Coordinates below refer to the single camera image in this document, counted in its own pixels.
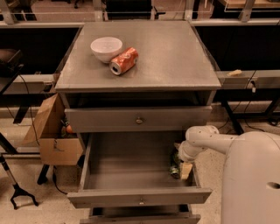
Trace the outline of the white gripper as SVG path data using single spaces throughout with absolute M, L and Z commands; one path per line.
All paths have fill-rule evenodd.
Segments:
M 206 147 L 192 146 L 189 142 L 174 143 L 174 147 L 178 150 L 178 157 L 184 162 L 180 164 L 180 178 L 188 179 L 193 168 L 191 164 L 197 156 L 205 151 Z

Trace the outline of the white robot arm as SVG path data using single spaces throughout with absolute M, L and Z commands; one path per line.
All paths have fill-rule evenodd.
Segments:
M 207 149 L 226 156 L 220 223 L 280 224 L 280 136 L 260 131 L 228 135 L 212 125 L 192 126 L 178 157 L 192 162 Z

